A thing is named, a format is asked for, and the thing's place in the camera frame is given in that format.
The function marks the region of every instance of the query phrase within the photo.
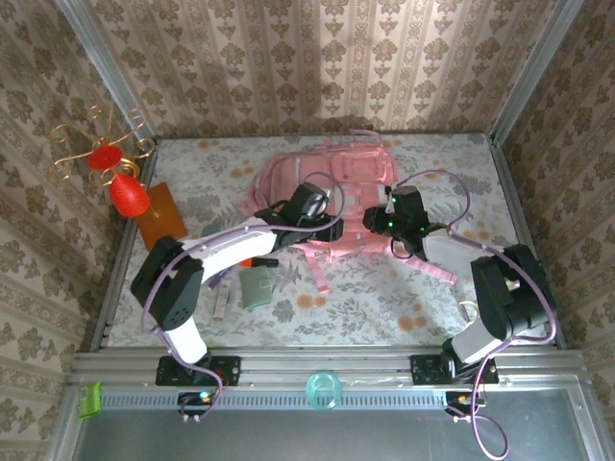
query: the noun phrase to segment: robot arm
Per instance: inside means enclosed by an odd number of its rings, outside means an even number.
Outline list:
[[[208,351],[193,318],[201,284],[244,259],[268,255],[309,239],[337,240],[342,234],[342,220],[326,230],[312,230],[333,220],[325,214],[328,204],[329,198],[322,189],[304,182],[289,201],[280,204],[280,210],[276,210],[277,206],[263,209],[230,230],[185,242],[163,237],[145,259],[131,292],[144,306],[165,267],[186,250],[200,246],[163,280],[149,308],[166,341],[180,358],[187,364],[197,363]],[[271,226],[292,229],[268,229]]]
[[[443,345],[448,376],[468,370],[503,341],[548,321],[533,289],[486,247],[454,236],[445,226],[431,223],[421,194],[414,186],[389,190],[387,206],[369,208],[363,218],[371,232],[389,235],[406,250],[436,263],[458,277],[472,279],[477,292],[478,319]],[[544,272],[525,245],[497,249],[523,269],[538,285],[550,305],[553,296]]]

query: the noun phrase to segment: green card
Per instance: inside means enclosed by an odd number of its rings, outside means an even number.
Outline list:
[[[79,419],[84,420],[103,411],[100,399],[100,382],[79,388]]]

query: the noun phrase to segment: patterned wall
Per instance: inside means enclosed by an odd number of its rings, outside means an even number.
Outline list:
[[[51,158],[71,151],[47,135],[109,100],[53,2],[0,2],[1,460],[43,459],[64,373],[97,318],[122,223],[81,176],[50,178]]]
[[[504,149],[615,434],[614,0],[585,0]]]
[[[163,137],[487,132],[554,0],[85,0]]]

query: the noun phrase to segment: teal glass cup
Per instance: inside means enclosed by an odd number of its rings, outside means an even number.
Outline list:
[[[316,372],[307,380],[306,397],[317,410],[331,410],[342,400],[342,383],[332,372]]]

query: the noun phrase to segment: red candle holder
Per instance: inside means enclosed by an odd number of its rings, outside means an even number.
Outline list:
[[[62,123],[50,133],[52,141],[62,144],[68,138],[70,129],[86,137],[92,143],[89,152],[55,161],[49,172],[50,178],[60,181],[67,180],[72,175],[74,162],[87,158],[87,165],[90,169],[89,181],[97,186],[109,188],[111,201],[122,216],[139,218],[137,222],[148,250],[151,250],[156,241],[164,235],[172,235],[175,238],[185,237],[187,231],[184,222],[166,184],[159,184],[146,191],[138,180],[139,167],[135,161],[150,156],[156,148],[156,143],[152,138],[137,137],[136,132],[145,126],[145,119],[140,110],[133,109],[129,112],[129,117],[137,123],[137,126],[115,140],[111,140],[111,127],[113,126],[111,108],[99,104],[87,112],[87,118],[92,121],[105,116],[107,117],[107,132],[102,136],[90,134],[73,123]],[[138,153],[128,157],[117,144],[126,141],[132,134],[137,137]]]

